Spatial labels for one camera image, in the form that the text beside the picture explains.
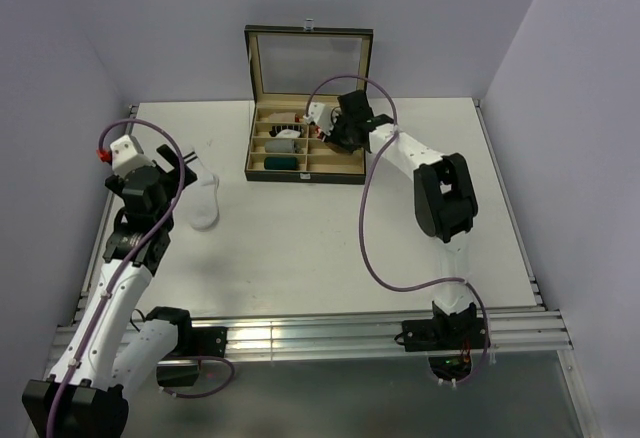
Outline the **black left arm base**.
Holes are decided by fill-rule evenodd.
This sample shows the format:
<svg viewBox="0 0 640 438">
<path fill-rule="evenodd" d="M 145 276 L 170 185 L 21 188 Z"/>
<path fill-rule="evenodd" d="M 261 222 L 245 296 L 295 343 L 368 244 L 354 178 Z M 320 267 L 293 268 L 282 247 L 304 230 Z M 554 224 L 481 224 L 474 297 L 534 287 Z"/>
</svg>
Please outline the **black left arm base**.
<svg viewBox="0 0 640 438">
<path fill-rule="evenodd" d="M 185 357 L 225 357 L 228 328 L 194 327 L 186 342 L 167 355 L 156 368 L 156 381 L 166 388 L 187 388 L 199 378 L 202 362 Z"/>
</svg>

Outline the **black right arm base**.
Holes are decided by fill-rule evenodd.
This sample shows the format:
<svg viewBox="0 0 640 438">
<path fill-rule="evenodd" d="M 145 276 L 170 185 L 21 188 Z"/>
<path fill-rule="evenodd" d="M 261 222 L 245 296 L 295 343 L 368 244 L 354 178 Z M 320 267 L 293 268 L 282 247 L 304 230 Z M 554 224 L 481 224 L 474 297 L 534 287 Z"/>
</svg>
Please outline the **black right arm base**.
<svg viewBox="0 0 640 438">
<path fill-rule="evenodd" d="M 446 352 L 428 359 L 431 372 L 439 380 L 460 382 L 473 372 L 472 352 L 488 351 L 490 340 L 484 317 L 475 303 L 452 314 L 433 304 L 432 311 L 429 319 L 403 321 L 394 342 L 408 353 Z"/>
</svg>

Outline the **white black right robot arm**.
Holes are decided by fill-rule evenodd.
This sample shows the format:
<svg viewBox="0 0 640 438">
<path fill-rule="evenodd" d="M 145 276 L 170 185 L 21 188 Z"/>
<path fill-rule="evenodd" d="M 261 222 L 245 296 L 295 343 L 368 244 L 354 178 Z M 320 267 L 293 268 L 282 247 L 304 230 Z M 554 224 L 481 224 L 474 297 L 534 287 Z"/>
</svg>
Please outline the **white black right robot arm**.
<svg viewBox="0 0 640 438">
<path fill-rule="evenodd" d="M 377 284 L 397 292 L 434 290 L 435 341 L 452 348 L 468 332 L 462 317 L 476 318 L 482 308 L 477 292 L 464 269 L 468 259 L 468 235 L 478 214 L 478 203 L 466 159 L 459 153 L 446 155 L 424 145 L 397 124 L 397 110 L 390 116 L 375 115 L 362 90 L 342 95 L 336 107 L 314 104 L 322 140 L 345 152 L 363 150 L 373 156 L 370 170 L 384 159 L 406 175 L 413 186 L 414 216 L 420 230 L 439 243 L 442 276 L 427 283 L 395 286 L 373 269 L 365 244 L 365 212 L 371 177 L 365 179 L 358 215 L 358 242 L 365 268 Z"/>
</svg>

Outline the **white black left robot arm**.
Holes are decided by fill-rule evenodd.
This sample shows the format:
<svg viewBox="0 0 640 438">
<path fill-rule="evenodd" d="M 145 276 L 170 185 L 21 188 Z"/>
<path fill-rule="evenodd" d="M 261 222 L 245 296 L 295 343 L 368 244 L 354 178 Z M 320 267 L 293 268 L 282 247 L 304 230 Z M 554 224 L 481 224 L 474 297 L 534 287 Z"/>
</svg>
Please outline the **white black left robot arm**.
<svg viewBox="0 0 640 438">
<path fill-rule="evenodd" d="M 124 205 L 73 338 L 48 376 L 29 381 L 23 391 L 23 406 L 40 437 L 121 436 L 129 396 L 162 358 L 183 357 L 194 347 L 189 312 L 171 307 L 154 308 L 137 338 L 121 344 L 170 245 L 175 205 L 197 179 L 180 152 L 167 145 L 157 151 L 171 170 L 146 156 L 130 136 L 101 154 L 113 169 L 105 185 Z"/>
</svg>

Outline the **white sock black stripes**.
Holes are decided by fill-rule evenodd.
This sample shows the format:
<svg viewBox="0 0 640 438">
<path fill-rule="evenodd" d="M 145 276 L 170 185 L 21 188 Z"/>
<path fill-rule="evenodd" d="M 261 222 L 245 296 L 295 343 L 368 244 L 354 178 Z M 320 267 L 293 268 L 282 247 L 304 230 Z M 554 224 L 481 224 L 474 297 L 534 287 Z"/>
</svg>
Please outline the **white sock black stripes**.
<svg viewBox="0 0 640 438">
<path fill-rule="evenodd" d="M 196 174 L 196 181 L 182 194 L 190 226 L 196 231 L 213 228 L 219 220 L 218 189 L 220 180 L 202 162 L 194 147 L 184 155 L 185 164 Z"/>
</svg>

